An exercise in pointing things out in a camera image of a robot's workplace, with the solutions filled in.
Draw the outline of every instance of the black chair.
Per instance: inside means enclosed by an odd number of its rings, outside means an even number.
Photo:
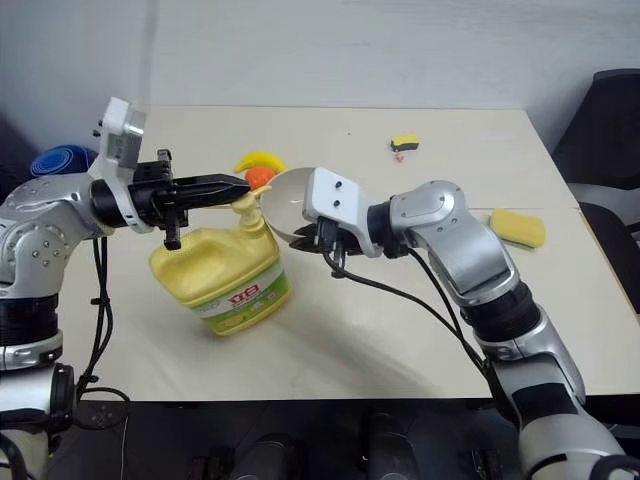
[[[596,73],[552,157],[640,314],[640,69]]]

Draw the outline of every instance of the white table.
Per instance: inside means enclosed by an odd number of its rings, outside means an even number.
[[[397,164],[389,137],[411,131],[422,145]],[[178,175],[229,172],[243,153],[264,149],[292,167],[336,169],[381,198],[446,178],[463,187],[481,220],[492,207],[542,217],[548,230],[543,247],[508,247],[524,280],[565,340],[589,394],[640,392],[633,368],[640,364],[636,317],[524,113],[153,107],[144,160],[163,147],[171,148]],[[195,227],[235,221],[225,211],[191,215]],[[159,232],[123,230],[110,240],[117,324],[97,373],[134,400],[489,395],[457,341],[426,312],[332,279],[320,257],[285,244],[282,258],[294,285],[289,303],[243,333],[215,337],[153,279],[147,259],[161,239]],[[95,326],[89,247],[76,251],[61,295],[63,358],[78,369]],[[348,267],[444,311],[410,259],[353,258]],[[471,336],[466,326],[465,332]]]

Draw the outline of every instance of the sponge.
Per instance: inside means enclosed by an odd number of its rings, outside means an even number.
[[[544,223],[538,217],[496,208],[489,224],[500,238],[510,242],[534,248],[544,244],[546,231]]]

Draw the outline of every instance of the black floor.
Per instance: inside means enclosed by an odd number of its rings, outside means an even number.
[[[186,480],[194,457],[219,446],[241,456],[263,435],[284,432],[306,442],[309,479],[362,479],[358,432],[371,409],[392,413],[405,426],[423,478],[481,478],[473,471],[472,448],[498,450],[504,478],[520,478],[513,427],[494,410],[471,411],[456,400],[134,404],[124,478]],[[122,431],[122,425],[71,429],[51,460],[49,479],[119,479]]]

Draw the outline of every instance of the yellow detergent bottle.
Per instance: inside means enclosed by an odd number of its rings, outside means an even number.
[[[162,286],[218,335],[258,323],[291,294],[278,244],[257,208],[261,191],[231,204],[240,215],[236,228],[200,228],[182,238],[180,250],[161,247],[149,259]]]

